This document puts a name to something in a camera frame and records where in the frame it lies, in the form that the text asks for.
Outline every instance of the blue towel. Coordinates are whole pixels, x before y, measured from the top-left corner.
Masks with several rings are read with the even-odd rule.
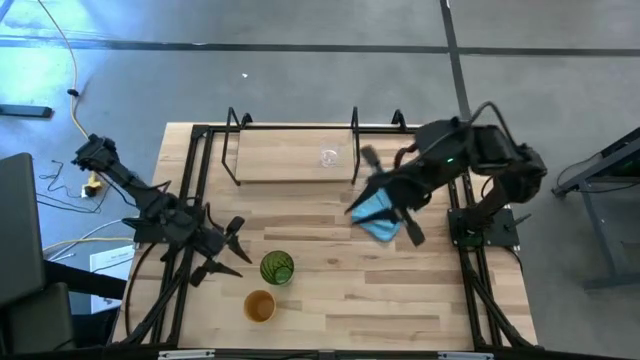
[[[355,222],[359,219],[365,218],[380,210],[391,208],[391,200],[384,189],[378,190],[375,195],[367,199],[360,206],[353,209],[351,212],[351,221]],[[365,224],[360,224],[363,229],[367,230],[376,239],[384,242],[389,242],[400,230],[401,224],[396,224],[389,220],[375,220]]]

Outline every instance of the wooden tabletop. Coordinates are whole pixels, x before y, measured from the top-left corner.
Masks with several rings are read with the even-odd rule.
[[[171,180],[174,193],[180,187],[192,125],[169,123],[165,131],[154,183]],[[238,135],[231,135],[227,154],[231,169],[235,168],[237,142]],[[360,145],[373,145],[385,167],[391,166],[398,148],[411,142],[410,135],[360,136]],[[446,187],[438,189],[431,203],[415,215],[426,236],[424,244],[414,248],[404,229],[392,242],[380,243],[360,227],[352,227],[349,216],[344,215],[371,173],[364,163],[355,186],[343,182],[237,187],[220,163],[222,144],[223,135],[216,134],[205,201],[211,203],[213,218],[220,224],[226,225],[236,215],[245,217],[240,241],[254,264],[224,250],[219,260],[244,278],[209,275],[200,287],[189,288],[181,347],[472,349],[459,257],[446,223],[450,207]],[[478,198],[483,180],[472,176]],[[463,194],[459,197],[463,205]],[[288,286],[271,286],[260,277],[260,260],[272,250],[284,250],[294,259],[295,274]],[[164,246],[157,246],[151,252],[135,281],[133,326],[158,296],[163,271],[159,259],[164,251]],[[141,252],[137,251],[136,262]],[[520,333],[535,343],[518,263],[500,248],[487,248],[487,261],[497,303]],[[202,262],[196,256],[194,267]],[[242,310],[245,296],[257,289],[271,292],[277,300],[276,315],[263,324],[250,322]],[[479,306],[479,311],[489,341],[484,307]],[[165,319],[165,334],[172,313],[173,303]],[[124,335],[124,316],[120,316],[114,340]]]

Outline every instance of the yellow cup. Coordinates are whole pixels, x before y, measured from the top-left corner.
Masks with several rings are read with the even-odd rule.
[[[244,299],[244,315],[251,321],[263,323],[276,313],[276,300],[269,292],[256,290]]]

